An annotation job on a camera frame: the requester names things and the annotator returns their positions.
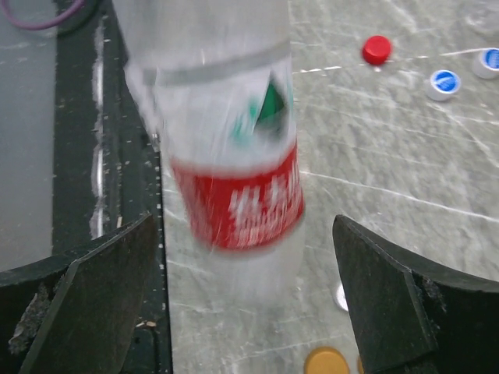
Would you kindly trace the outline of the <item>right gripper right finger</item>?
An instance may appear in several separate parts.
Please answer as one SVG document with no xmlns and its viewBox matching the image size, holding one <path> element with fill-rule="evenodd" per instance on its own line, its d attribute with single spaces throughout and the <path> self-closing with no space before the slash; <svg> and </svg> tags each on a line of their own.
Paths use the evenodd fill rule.
<svg viewBox="0 0 499 374">
<path fill-rule="evenodd" d="M 338 271 L 366 373 L 496 373 L 498 283 L 338 215 Z"/>
</svg>

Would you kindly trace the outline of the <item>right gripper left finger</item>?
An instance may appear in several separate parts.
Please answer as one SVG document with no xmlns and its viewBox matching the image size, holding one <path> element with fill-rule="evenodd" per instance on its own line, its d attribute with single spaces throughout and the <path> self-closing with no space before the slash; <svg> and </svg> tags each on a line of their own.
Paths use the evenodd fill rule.
<svg viewBox="0 0 499 374">
<path fill-rule="evenodd" d="M 156 251 L 151 214 L 1 273 L 3 373 L 118 373 Z"/>
</svg>

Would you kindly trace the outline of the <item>blue white bottle cap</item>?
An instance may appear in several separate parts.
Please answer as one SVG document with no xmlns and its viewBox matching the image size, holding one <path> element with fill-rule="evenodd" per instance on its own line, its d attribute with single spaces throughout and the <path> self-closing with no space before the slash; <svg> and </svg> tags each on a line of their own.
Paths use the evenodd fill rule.
<svg viewBox="0 0 499 374">
<path fill-rule="evenodd" d="M 472 72 L 481 79 L 494 79 L 499 72 L 499 49 L 482 50 L 472 62 Z"/>
</svg>

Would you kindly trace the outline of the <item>clear bottle red cap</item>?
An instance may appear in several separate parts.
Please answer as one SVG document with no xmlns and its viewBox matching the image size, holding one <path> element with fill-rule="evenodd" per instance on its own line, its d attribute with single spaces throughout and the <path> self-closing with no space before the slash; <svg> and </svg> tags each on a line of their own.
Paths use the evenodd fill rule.
<svg viewBox="0 0 499 374">
<path fill-rule="evenodd" d="M 116 1 L 126 83 L 226 293 L 275 302 L 303 258 L 286 1 Z"/>
</svg>

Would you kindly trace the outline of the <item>clear bottle blue cap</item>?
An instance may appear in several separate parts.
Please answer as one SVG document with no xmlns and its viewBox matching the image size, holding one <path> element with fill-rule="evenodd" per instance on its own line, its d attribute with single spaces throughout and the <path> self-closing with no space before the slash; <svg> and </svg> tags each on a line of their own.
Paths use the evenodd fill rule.
<svg viewBox="0 0 499 374">
<path fill-rule="evenodd" d="M 498 6 L 498 0 L 467 1 L 464 20 L 480 34 L 498 34 Z"/>
</svg>

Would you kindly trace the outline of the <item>brown cap upper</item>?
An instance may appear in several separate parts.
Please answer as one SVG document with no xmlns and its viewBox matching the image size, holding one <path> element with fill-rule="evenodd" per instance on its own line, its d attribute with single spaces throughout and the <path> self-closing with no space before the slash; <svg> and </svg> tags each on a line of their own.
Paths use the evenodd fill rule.
<svg viewBox="0 0 499 374">
<path fill-rule="evenodd" d="M 358 358 L 357 358 L 357 370 L 358 370 L 359 374 L 364 374 L 363 363 L 362 363 L 362 359 L 360 358 L 360 356 L 358 356 Z"/>
</svg>

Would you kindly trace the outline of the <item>brown cap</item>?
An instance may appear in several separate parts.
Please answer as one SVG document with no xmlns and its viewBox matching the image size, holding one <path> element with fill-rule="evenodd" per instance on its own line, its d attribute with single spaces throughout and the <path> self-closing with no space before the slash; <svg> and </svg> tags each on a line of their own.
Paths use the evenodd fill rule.
<svg viewBox="0 0 499 374">
<path fill-rule="evenodd" d="M 349 374 L 350 368 L 344 356 L 335 348 L 318 347 L 306 357 L 304 374 Z"/>
<path fill-rule="evenodd" d="M 357 370 L 358 370 L 359 374 L 364 374 L 363 363 L 362 363 L 362 359 L 360 358 L 360 356 L 358 356 L 358 358 L 357 358 Z"/>
</svg>

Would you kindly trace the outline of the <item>white green cap lower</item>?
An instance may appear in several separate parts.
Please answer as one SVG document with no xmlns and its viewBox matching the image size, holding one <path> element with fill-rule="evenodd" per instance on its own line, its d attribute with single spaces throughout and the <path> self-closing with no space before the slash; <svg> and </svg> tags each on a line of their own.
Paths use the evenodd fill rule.
<svg viewBox="0 0 499 374">
<path fill-rule="evenodd" d="M 335 290 L 335 301 L 336 301 L 336 304 L 338 305 L 338 307 L 342 311 L 344 311 L 344 312 L 348 312 L 349 311 L 349 307 L 348 307 L 348 303 L 346 301 L 345 291 L 344 291 L 342 283 L 340 283 L 336 287 L 336 290 Z"/>
</svg>

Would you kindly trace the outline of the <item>brown cap lower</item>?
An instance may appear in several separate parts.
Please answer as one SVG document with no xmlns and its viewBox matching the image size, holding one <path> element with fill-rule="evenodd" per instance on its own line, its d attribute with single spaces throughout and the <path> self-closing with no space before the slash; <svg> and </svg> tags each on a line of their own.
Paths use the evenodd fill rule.
<svg viewBox="0 0 499 374">
<path fill-rule="evenodd" d="M 335 348 L 318 347 L 306 357 L 304 374 L 349 374 L 350 368 L 344 356 Z"/>
</svg>

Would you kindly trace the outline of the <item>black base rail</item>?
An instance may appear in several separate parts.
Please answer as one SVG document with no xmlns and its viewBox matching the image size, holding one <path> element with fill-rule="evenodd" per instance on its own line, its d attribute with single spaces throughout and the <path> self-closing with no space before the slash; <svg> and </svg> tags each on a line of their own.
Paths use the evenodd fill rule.
<svg viewBox="0 0 499 374">
<path fill-rule="evenodd" d="M 161 159 L 126 85 L 110 1 L 87 1 L 57 32 L 52 251 L 151 213 L 163 231 Z"/>
</svg>

